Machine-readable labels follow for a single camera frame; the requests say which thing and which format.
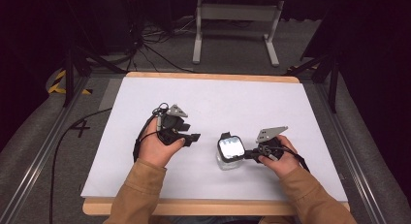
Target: table leg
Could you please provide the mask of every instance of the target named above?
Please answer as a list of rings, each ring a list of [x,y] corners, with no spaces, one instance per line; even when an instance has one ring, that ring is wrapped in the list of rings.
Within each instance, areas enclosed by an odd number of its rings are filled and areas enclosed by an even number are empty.
[[[267,51],[269,52],[269,59],[271,61],[271,65],[273,67],[278,67],[279,66],[278,57],[277,57],[277,54],[275,53],[275,49],[274,49],[274,45],[272,43],[272,39],[274,38],[275,29],[277,28],[278,21],[279,21],[280,16],[281,16],[281,11],[282,11],[283,5],[284,5],[284,1],[278,2],[278,5],[277,5],[276,10],[274,12],[274,16],[272,18],[271,30],[269,31],[269,34],[264,35],[264,39],[265,39],[266,46],[267,46]]]
[[[202,53],[202,0],[197,0],[197,14],[196,14],[196,41],[194,42],[193,63],[200,64],[200,57]]]

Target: tan sleeve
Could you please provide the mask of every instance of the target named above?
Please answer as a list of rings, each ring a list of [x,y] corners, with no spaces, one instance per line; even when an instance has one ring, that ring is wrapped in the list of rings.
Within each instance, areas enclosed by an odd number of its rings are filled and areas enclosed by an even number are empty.
[[[166,169],[137,159],[112,203],[109,219],[104,223],[149,223],[165,175]]]
[[[280,183],[303,224],[356,223],[348,209],[305,169],[298,167],[282,177]]]

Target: aluminum rail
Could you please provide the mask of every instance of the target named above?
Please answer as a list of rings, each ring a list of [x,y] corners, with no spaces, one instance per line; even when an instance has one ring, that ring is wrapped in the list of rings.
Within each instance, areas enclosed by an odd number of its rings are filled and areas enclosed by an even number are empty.
[[[360,195],[363,199],[366,211],[372,221],[375,224],[385,224],[387,223],[384,215],[379,208],[374,194],[371,191],[368,180],[364,174],[363,169],[360,166],[359,161],[357,160],[356,154],[354,153],[353,147],[350,145],[347,136],[339,122],[339,119],[336,114],[332,113],[330,106],[328,104],[328,95],[326,88],[322,84],[315,84],[317,91],[320,93],[321,101],[326,107],[327,113],[332,125],[337,132],[337,136],[342,144],[342,154],[348,165],[348,168],[353,176],[354,182],[356,183],[357,189],[360,192]]]
[[[71,109],[73,108],[77,98],[80,96],[82,90],[88,82],[88,78],[80,77],[75,88],[75,95],[72,102],[63,108],[60,114],[57,116],[50,132],[48,133],[42,147],[37,153],[35,159],[31,163],[30,167],[27,169],[20,186],[16,190],[14,196],[10,200],[6,209],[4,210],[2,216],[0,217],[0,224],[14,223],[18,213],[20,212],[24,202],[29,195],[31,189],[37,181],[43,167],[45,166],[48,157],[54,152],[56,148],[56,142],[58,141],[58,136],[64,126],[64,123],[68,119]]]

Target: hand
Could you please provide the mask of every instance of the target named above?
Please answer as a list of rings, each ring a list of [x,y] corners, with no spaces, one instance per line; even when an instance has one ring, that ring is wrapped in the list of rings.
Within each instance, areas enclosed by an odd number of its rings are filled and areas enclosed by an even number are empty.
[[[293,147],[293,145],[290,143],[287,137],[278,135],[277,139],[281,142],[281,144],[289,147],[291,150],[297,153],[297,150]],[[283,156],[278,161],[273,161],[265,156],[259,156],[258,159],[264,165],[271,168],[280,178],[284,177],[292,170],[300,166],[299,161],[291,153],[285,151]]]
[[[165,168],[172,156],[184,146],[185,139],[164,145],[158,139],[157,134],[151,134],[157,131],[157,118],[153,118],[142,133],[142,138],[148,136],[142,140],[139,157],[155,166]]]

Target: white tabletop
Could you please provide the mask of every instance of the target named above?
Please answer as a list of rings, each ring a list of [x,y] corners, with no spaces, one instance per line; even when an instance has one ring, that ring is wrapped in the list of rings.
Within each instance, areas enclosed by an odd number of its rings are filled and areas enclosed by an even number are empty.
[[[347,197],[302,84],[239,80],[124,78],[87,182],[85,198],[112,198],[133,165],[136,137],[161,103],[178,104],[200,139],[170,161],[164,199],[286,201],[277,176],[254,160],[221,171],[215,154],[220,135],[241,137],[256,147],[263,128],[288,126],[286,135],[311,173],[339,202]]]

